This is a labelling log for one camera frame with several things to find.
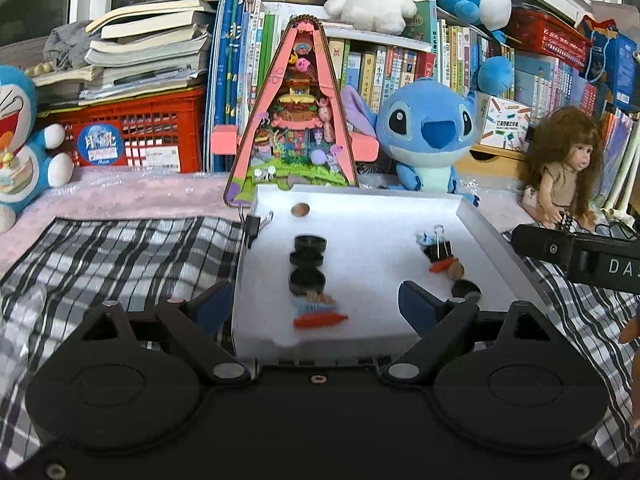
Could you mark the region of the black white plaid cloth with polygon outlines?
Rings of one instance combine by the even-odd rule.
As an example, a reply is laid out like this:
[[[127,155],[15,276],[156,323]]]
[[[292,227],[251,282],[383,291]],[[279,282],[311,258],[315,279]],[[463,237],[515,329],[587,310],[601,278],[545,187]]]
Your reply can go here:
[[[105,299],[139,311],[165,296],[192,296],[233,278],[240,227],[218,218],[54,220],[1,279],[1,461],[15,467],[40,447],[24,407],[38,367]],[[631,417],[631,361],[638,344],[618,335],[637,296],[573,284],[558,266],[526,268],[546,293],[550,321],[603,377],[611,401],[593,445],[614,464],[639,455]]]

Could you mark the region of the white desk lamp stand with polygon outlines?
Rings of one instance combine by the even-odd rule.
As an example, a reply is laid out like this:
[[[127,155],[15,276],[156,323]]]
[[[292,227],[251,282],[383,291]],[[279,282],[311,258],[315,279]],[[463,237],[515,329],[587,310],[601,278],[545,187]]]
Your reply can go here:
[[[628,212],[628,208],[639,168],[638,107],[617,119],[605,155],[600,211],[608,220],[633,228],[634,215]]]

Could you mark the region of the orange carrot toy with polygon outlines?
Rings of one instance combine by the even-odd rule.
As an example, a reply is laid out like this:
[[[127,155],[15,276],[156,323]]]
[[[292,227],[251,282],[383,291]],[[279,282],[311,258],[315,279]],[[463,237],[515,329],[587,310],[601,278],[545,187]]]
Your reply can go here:
[[[450,268],[450,266],[452,266],[453,264],[458,263],[458,262],[459,262],[459,260],[457,258],[454,258],[454,257],[438,260],[438,261],[435,261],[435,262],[433,262],[431,264],[430,271],[432,273],[446,272]]]
[[[336,311],[314,311],[294,318],[293,326],[298,330],[313,330],[341,324],[348,316]]]

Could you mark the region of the pink triangular diorama house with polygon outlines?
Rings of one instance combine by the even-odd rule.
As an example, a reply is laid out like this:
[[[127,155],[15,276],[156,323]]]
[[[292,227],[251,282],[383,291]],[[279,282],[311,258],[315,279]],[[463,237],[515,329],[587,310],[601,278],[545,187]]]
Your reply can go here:
[[[257,100],[241,126],[216,126],[215,155],[234,157],[224,202],[241,208],[259,185],[356,186],[357,162],[372,162],[378,142],[348,131],[329,43],[321,22],[288,22]]]

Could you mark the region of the white shallow cardboard box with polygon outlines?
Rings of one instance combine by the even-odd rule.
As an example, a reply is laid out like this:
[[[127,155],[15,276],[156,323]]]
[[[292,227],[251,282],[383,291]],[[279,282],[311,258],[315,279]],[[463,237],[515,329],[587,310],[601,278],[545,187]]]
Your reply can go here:
[[[297,203],[310,213],[291,214]],[[250,210],[273,219],[252,248],[242,249],[235,280],[232,341],[241,359],[264,363],[332,362],[399,356],[418,335],[399,312],[398,288],[414,281],[445,300],[451,283],[430,271],[416,234],[444,227],[465,276],[482,291],[480,310],[502,312],[515,300],[528,300],[541,312],[550,304],[542,287],[506,239],[465,198],[451,194],[322,188],[297,185],[289,191],[262,185]],[[326,239],[320,271],[324,291],[348,320],[337,326],[298,330],[288,290],[290,253],[297,235]]]

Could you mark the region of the black round lid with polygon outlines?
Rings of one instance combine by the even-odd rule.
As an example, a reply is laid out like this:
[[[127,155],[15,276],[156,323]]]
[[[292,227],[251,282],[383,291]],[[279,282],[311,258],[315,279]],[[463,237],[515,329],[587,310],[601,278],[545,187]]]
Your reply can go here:
[[[322,253],[313,249],[297,249],[290,253],[290,263],[300,268],[318,268],[323,261]]]
[[[296,252],[301,250],[313,250],[314,252],[326,251],[326,239],[318,235],[303,234],[294,238],[294,247]]]
[[[298,266],[288,278],[288,290],[296,297],[306,296],[308,292],[322,294],[326,286],[326,277],[314,266]]]

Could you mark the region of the black binder clip on box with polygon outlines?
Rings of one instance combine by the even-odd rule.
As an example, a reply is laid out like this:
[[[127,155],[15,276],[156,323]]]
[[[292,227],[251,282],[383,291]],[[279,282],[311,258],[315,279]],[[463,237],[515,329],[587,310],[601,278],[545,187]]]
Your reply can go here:
[[[242,226],[242,242],[247,249],[250,249],[260,231],[272,221],[273,212],[269,211],[265,218],[262,218],[254,214],[244,214],[244,209],[241,208],[239,218]]]

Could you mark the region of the blue gift bag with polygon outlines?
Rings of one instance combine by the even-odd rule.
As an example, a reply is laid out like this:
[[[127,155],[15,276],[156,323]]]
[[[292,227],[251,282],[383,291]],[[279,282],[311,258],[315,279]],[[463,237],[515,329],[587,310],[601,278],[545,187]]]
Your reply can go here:
[[[623,34],[612,18],[597,22],[585,15],[578,29],[591,44],[584,70],[585,78],[590,84],[605,84],[611,102],[629,112],[636,81],[634,52],[637,43]]]

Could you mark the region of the small blue white figure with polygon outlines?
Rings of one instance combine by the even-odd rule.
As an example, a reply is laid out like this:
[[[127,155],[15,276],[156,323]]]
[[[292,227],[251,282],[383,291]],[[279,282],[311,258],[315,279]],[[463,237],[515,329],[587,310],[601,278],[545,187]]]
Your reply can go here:
[[[436,244],[435,237],[433,235],[421,232],[416,234],[416,242],[421,247],[433,246]]]

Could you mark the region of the brown walnut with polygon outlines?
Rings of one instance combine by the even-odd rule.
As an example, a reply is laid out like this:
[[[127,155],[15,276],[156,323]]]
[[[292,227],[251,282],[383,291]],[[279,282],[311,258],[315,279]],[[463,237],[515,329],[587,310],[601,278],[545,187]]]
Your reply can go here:
[[[297,203],[291,208],[291,214],[296,218],[303,218],[310,213],[310,207],[306,203]]]
[[[454,261],[448,266],[447,274],[451,281],[459,281],[464,278],[465,268],[459,261]]]

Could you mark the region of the black binder clip in box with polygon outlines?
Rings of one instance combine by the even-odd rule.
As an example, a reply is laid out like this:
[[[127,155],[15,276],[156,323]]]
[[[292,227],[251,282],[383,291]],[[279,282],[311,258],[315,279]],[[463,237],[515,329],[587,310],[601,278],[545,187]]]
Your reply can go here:
[[[433,228],[433,233],[430,235],[435,237],[436,244],[422,247],[422,252],[431,263],[454,256],[450,241],[446,237],[444,227],[441,224],[436,224]]]

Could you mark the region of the blue Stitch plush toy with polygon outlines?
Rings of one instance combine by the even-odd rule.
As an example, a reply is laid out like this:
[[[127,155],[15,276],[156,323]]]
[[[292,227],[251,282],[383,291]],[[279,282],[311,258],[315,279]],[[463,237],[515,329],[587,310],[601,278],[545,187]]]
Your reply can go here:
[[[473,206],[480,198],[459,190],[454,164],[476,142],[475,92],[460,96],[432,78],[396,90],[377,112],[351,86],[341,92],[345,120],[378,140],[395,163],[398,191],[458,194]]]

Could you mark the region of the black round lid middle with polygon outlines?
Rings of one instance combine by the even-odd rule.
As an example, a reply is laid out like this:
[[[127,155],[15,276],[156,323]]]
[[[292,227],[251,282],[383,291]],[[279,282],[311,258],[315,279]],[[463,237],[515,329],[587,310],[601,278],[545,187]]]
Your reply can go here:
[[[322,253],[313,249],[297,249],[290,253],[290,263],[300,268],[318,268],[323,261]]]

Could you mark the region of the black round lid near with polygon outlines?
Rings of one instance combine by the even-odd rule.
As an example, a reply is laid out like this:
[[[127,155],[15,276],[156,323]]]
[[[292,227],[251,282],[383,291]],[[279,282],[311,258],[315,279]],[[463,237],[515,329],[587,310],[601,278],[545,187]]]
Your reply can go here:
[[[296,297],[306,296],[308,292],[322,294],[326,286],[326,277],[314,266],[298,266],[288,278],[288,290]]]

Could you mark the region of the black round lid far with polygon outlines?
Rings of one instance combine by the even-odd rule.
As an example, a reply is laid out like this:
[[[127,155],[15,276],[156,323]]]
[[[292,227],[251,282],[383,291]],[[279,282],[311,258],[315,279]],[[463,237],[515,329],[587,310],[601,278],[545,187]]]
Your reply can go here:
[[[326,251],[326,239],[318,235],[303,234],[294,238],[294,247],[296,252],[301,250],[313,250],[314,252]]]

